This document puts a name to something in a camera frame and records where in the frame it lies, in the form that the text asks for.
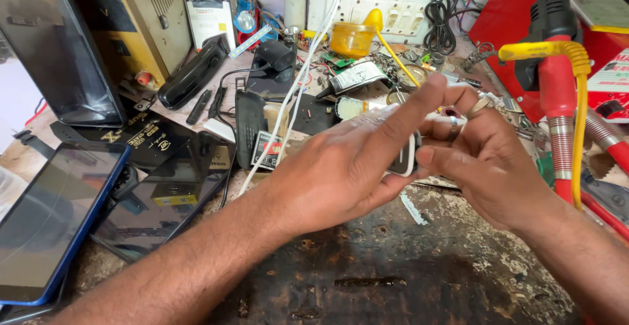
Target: wall socket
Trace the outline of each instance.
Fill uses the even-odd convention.
[[[333,0],[326,0],[326,8]],[[348,22],[362,24],[367,14],[373,9],[382,11],[384,28],[382,34],[413,36],[416,35],[424,18],[424,7],[415,2],[391,0],[340,0],[333,23]]]

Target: yellow cable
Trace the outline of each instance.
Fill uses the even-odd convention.
[[[500,48],[498,56],[502,61],[566,55],[572,63],[572,72],[577,78],[577,119],[572,143],[572,179],[570,187],[574,208],[581,207],[581,160],[587,115],[587,75],[591,72],[587,51],[577,42],[544,41],[508,44]]]
[[[574,126],[574,144],[572,144],[572,200],[579,212],[581,207],[581,160],[583,157],[583,139],[586,131],[587,114],[587,76],[577,75],[577,122]]]
[[[382,45],[384,45],[387,51],[389,51],[389,54],[393,56],[393,59],[396,61],[397,65],[402,69],[402,71],[404,71],[404,73],[406,73],[408,78],[410,78],[413,81],[415,86],[417,88],[420,88],[420,83],[415,79],[415,77],[413,77],[411,72],[409,72],[408,69],[406,69],[406,67],[402,64],[402,62],[397,58],[397,56],[395,55],[395,52],[393,52],[393,50],[391,50],[391,48],[389,47],[389,44],[387,44],[387,41],[384,41],[384,39],[382,38],[382,35],[380,35],[380,30],[376,29],[375,34],[378,35],[378,39],[380,39],[380,42],[382,42]]]

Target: hand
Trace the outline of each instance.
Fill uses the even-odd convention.
[[[524,231],[557,210],[563,200],[544,182],[512,125],[496,110],[468,118],[453,142],[450,122],[426,121],[418,163],[453,179],[469,204],[498,229]]]
[[[446,87],[430,76],[402,105],[347,120],[287,156],[267,179],[244,197],[264,201],[277,227],[296,236],[361,217],[429,171],[403,178],[385,170],[429,112],[455,105],[466,112],[477,102],[469,86]]]

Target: white bottle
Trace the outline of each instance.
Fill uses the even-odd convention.
[[[24,179],[0,166],[0,221],[26,188]]]
[[[284,0],[284,24],[287,28],[306,28],[306,0]]]

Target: yellow power supply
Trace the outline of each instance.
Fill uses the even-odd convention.
[[[183,0],[76,0],[115,84],[151,73],[157,90],[190,51]]]

